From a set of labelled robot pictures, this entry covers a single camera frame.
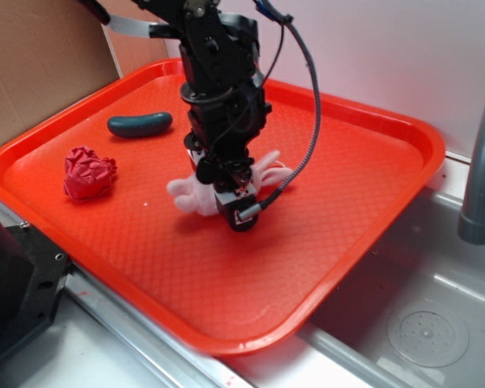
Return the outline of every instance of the dark green cucumber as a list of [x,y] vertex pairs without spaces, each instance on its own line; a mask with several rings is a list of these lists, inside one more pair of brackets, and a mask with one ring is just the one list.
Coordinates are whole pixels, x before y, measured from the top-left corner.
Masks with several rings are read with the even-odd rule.
[[172,124],[168,112],[151,113],[143,116],[114,116],[108,120],[108,129],[119,137],[148,137],[158,135]]

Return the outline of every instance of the crumpled ball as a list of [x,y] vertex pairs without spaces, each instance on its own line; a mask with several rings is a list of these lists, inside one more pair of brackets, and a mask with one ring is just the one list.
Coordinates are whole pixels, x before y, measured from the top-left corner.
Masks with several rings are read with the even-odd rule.
[[85,145],[75,147],[65,158],[65,194],[77,201],[99,198],[112,188],[115,173],[115,159],[101,159]]

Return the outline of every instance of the sink basin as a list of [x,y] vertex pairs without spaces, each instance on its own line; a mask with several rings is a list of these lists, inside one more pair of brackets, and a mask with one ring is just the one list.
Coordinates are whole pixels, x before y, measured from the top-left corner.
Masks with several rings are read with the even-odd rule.
[[424,189],[310,318],[377,386],[485,387],[485,246],[458,237],[460,205]]

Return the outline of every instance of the red tray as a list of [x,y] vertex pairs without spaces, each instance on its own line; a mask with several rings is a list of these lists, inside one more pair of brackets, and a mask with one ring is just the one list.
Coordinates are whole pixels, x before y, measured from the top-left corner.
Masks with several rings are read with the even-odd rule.
[[[192,173],[183,147],[188,106],[176,60],[148,65],[0,149],[0,200],[72,259],[194,348],[254,352],[293,333],[440,167],[445,147],[429,125],[323,95],[310,164],[249,232],[221,216],[175,209],[172,179]],[[311,92],[268,81],[273,113],[250,144],[295,167],[314,122]],[[167,133],[112,136],[110,116],[168,111]],[[86,145],[117,161],[108,196],[63,195],[64,158]]]

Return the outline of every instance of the pink stuffed toy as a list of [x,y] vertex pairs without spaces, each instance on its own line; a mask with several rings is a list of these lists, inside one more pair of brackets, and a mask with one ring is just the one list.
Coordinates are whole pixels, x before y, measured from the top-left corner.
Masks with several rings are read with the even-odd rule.
[[[262,187],[282,182],[293,172],[288,167],[270,167],[279,156],[279,151],[272,151],[251,166],[253,186],[257,193]],[[167,185],[167,191],[175,198],[176,207],[185,213],[197,212],[201,216],[213,216],[219,213],[213,185],[200,183],[196,174],[186,179],[172,180]]]

